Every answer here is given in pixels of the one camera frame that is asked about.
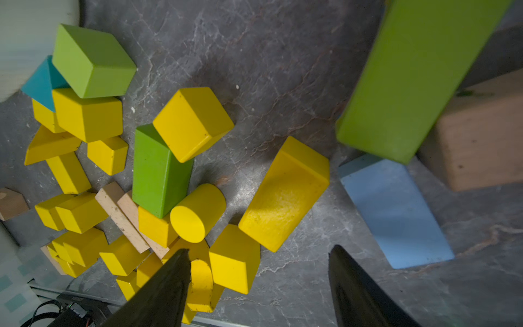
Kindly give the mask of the yellow wedge block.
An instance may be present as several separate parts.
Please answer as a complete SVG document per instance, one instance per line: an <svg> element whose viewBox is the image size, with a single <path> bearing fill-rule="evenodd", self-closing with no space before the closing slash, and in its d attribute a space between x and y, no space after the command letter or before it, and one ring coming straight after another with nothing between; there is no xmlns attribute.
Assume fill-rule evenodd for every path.
<svg viewBox="0 0 523 327"><path fill-rule="evenodd" d="M290 136L238 227L276 253L330 184L328 158Z"/></svg>

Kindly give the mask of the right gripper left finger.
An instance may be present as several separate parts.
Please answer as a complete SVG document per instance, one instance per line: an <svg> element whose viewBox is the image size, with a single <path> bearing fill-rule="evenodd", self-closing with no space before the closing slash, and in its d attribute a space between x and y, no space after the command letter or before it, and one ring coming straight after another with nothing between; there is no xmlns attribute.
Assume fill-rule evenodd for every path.
<svg viewBox="0 0 523 327"><path fill-rule="evenodd" d="M187 299L191 263L178 250L104 326L180 326Z"/></svg>

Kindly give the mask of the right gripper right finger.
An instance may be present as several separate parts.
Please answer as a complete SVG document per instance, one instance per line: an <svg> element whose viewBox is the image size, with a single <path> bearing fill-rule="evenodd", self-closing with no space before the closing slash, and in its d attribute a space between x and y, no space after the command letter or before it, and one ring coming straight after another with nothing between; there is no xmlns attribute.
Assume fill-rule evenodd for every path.
<svg viewBox="0 0 523 327"><path fill-rule="evenodd" d="M329 253L328 276L339 326L419 326L340 245Z"/></svg>

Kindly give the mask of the small yellow cube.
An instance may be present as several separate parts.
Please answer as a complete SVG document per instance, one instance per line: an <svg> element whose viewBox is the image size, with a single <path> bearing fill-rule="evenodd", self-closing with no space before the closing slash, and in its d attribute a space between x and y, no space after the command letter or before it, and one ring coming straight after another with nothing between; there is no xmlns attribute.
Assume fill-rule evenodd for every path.
<svg viewBox="0 0 523 327"><path fill-rule="evenodd" d="M175 158L185 163L212 147L234 123L209 87L178 90L153 120Z"/></svg>

